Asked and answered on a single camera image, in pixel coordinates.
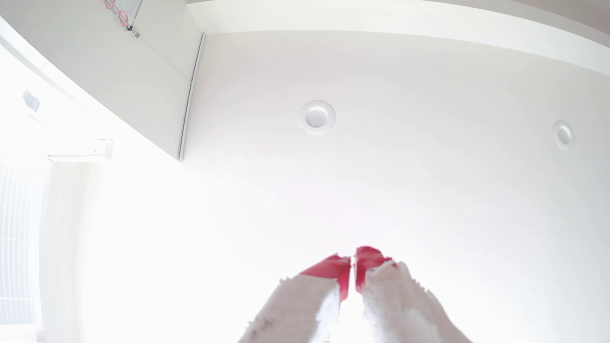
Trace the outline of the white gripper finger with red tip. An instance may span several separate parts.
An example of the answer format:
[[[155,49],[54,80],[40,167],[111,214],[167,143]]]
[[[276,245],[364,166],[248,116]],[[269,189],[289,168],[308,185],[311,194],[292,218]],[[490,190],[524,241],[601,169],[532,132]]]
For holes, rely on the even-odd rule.
[[[355,252],[355,277],[373,342],[470,342],[404,262],[360,246]]]
[[[348,297],[351,265],[334,254],[281,279],[239,342],[325,342]]]

